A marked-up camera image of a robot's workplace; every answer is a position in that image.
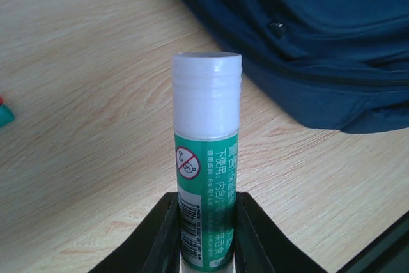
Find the white cap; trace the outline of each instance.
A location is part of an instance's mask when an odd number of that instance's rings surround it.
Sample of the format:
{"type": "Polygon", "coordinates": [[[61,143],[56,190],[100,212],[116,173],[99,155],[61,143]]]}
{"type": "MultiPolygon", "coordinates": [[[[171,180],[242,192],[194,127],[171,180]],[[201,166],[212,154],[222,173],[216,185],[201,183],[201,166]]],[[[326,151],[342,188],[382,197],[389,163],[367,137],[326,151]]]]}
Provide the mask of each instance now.
{"type": "Polygon", "coordinates": [[[240,126],[242,56],[184,52],[172,57],[174,131],[185,138],[217,139],[240,126]]]}

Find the green label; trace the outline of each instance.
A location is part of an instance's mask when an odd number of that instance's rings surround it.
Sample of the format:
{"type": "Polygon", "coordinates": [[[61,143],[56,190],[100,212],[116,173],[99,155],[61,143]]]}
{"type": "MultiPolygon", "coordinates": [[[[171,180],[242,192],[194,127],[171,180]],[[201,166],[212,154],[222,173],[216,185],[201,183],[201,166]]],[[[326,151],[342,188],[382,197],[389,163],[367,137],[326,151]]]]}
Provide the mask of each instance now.
{"type": "Polygon", "coordinates": [[[181,253],[196,270],[211,272],[233,257],[238,134],[220,141],[175,135],[181,253]]]}

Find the glue stick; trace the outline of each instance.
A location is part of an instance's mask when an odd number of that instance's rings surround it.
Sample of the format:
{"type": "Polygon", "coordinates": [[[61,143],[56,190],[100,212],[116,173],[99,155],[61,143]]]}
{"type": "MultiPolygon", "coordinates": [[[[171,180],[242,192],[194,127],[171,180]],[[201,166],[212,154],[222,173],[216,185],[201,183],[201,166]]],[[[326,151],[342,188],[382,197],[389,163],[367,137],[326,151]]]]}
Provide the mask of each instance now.
{"type": "Polygon", "coordinates": [[[233,271],[242,56],[172,58],[182,272],[233,271]]]}

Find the teal object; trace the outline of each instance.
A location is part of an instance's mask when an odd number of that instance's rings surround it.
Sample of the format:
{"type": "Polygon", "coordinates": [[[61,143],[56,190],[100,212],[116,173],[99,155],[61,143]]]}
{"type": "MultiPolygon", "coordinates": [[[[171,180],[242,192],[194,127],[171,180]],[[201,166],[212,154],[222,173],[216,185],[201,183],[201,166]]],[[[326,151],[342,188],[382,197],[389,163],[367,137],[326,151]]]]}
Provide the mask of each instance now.
{"type": "Polygon", "coordinates": [[[11,123],[14,119],[12,111],[6,105],[0,105],[0,127],[11,123]]]}

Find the warning symbol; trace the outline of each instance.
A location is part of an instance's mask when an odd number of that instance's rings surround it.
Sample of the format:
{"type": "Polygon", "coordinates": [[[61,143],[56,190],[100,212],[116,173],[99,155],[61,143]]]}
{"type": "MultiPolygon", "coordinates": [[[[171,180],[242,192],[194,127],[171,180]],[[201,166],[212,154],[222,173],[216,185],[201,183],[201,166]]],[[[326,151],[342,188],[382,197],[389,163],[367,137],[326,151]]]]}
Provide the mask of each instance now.
{"type": "Polygon", "coordinates": [[[176,165],[180,174],[186,179],[193,179],[199,174],[199,159],[187,148],[176,149],[176,165]]]}

